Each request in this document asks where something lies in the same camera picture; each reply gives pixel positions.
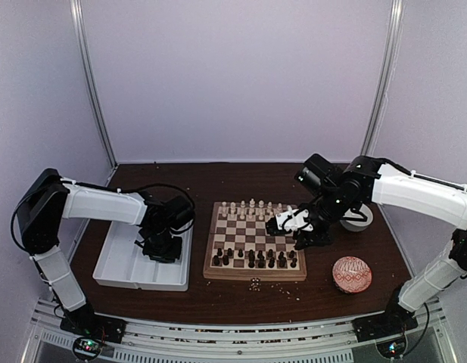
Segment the white plastic divided tray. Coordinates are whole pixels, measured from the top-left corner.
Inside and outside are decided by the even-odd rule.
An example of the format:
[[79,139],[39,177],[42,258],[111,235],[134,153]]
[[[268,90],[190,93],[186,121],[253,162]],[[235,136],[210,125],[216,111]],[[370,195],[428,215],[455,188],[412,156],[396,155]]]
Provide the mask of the white plastic divided tray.
[[174,263],[149,259],[135,245],[139,227],[112,222],[92,277],[101,286],[141,290],[188,289],[193,230],[181,235],[182,253]]

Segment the wooden chess board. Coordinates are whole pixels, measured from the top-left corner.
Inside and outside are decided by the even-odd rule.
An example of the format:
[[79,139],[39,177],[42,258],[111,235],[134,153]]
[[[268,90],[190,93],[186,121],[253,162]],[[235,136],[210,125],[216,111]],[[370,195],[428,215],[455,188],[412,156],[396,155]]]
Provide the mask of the wooden chess board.
[[[266,222],[237,222],[219,219],[216,214],[217,207],[213,204],[213,213],[210,222],[210,233],[207,242],[206,256],[204,259],[203,276],[214,280],[248,281],[250,279],[261,281],[305,281],[307,278],[307,263],[303,251],[294,249],[295,241],[291,235],[272,236],[266,233]],[[217,249],[223,249],[223,255],[219,256],[220,265],[213,264],[213,257]],[[223,256],[227,255],[228,248],[232,248],[233,257],[229,257],[229,264],[223,264]],[[243,249],[244,257],[238,258],[238,250]],[[269,268],[269,259],[266,254],[273,249],[276,258],[275,268]],[[255,252],[255,267],[248,267],[249,250]],[[263,251],[266,260],[265,268],[258,268],[257,252]],[[297,253],[298,270],[291,269],[291,260],[288,254],[291,250]],[[279,268],[278,255],[284,252],[287,259],[287,268]]]

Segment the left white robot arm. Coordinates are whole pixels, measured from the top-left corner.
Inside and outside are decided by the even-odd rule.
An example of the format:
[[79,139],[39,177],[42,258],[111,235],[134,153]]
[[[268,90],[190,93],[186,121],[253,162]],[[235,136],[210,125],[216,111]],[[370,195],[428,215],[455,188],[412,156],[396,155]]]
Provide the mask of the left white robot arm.
[[156,264],[181,262],[182,246],[195,222],[195,202],[179,196],[160,201],[148,186],[124,191],[64,178],[56,169],[42,171],[17,204],[11,238],[34,261],[43,281],[84,336],[95,334],[99,318],[70,267],[70,259],[89,221],[128,225],[137,230],[134,244]]

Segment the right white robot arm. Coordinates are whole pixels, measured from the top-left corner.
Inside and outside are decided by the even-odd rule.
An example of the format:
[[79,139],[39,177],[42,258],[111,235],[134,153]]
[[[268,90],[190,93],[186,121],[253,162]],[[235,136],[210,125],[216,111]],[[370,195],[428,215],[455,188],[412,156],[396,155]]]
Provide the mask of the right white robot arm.
[[379,317],[384,333],[396,333],[424,303],[467,278],[467,184],[366,155],[342,169],[314,154],[295,178],[314,196],[304,205],[313,230],[299,234],[300,249],[326,243],[331,225],[348,212],[370,203],[382,212],[414,272]]

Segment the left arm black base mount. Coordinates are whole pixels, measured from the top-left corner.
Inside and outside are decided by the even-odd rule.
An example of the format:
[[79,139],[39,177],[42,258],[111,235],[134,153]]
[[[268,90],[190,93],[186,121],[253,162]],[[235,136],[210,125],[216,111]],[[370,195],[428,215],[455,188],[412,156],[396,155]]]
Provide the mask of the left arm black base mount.
[[102,315],[65,316],[60,323],[60,329],[100,342],[121,343],[126,329],[126,322],[119,318]]

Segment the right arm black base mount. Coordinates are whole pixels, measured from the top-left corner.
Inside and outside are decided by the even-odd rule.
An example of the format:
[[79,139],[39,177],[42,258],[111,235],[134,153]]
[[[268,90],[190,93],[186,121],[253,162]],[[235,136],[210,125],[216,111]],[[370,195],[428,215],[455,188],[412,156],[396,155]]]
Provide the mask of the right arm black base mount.
[[352,325],[359,343],[401,334],[419,326],[413,316],[403,318],[385,313],[356,318]]

